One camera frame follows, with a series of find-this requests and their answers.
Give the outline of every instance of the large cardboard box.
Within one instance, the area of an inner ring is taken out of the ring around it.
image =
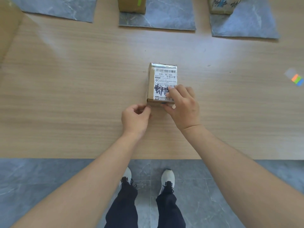
[[[0,0],[0,65],[22,18],[23,12],[11,0]]]
[[[232,14],[241,0],[208,0],[212,14]]]
[[[146,0],[118,0],[120,12],[128,13],[146,13]]]
[[[177,85],[177,66],[150,63],[147,83],[147,102],[171,103],[172,98],[166,97],[168,87]]]

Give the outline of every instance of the person's left arm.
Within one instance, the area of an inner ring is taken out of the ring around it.
[[[150,113],[145,105],[132,105],[123,111],[123,135],[12,227],[96,227],[146,131]]]

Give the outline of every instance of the hand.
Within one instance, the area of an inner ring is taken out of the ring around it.
[[[132,134],[141,139],[146,132],[150,114],[151,108],[145,104],[131,105],[125,109],[121,115],[124,134]]]
[[[199,104],[191,87],[177,85],[169,87],[166,97],[173,98],[175,109],[168,104],[162,104],[165,111],[170,114],[177,128],[183,133],[188,128],[200,125]]]

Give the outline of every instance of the white shoe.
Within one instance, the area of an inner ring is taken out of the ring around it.
[[[174,177],[174,173],[172,170],[165,170],[162,174],[162,187],[161,187],[161,191],[159,192],[159,194],[161,194],[163,192],[163,190],[165,189],[165,187],[169,190],[173,192],[173,188],[174,188],[174,184],[175,184],[175,177]]]
[[[131,185],[131,178],[132,178],[131,170],[129,169],[129,167],[127,167],[123,177],[119,181],[119,187],[121,188],[121,184],[123,180],[127,180],[127,182]]]

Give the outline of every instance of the green sticker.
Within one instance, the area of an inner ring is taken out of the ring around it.
[[[299,80],[301,80],[300,76],[298,76],[297,79],[295,80],[295,84],[297,84],[299,82]]]
[[[138,5],[138,6],[141,5],[141,0],[138,0],[137,5]]]

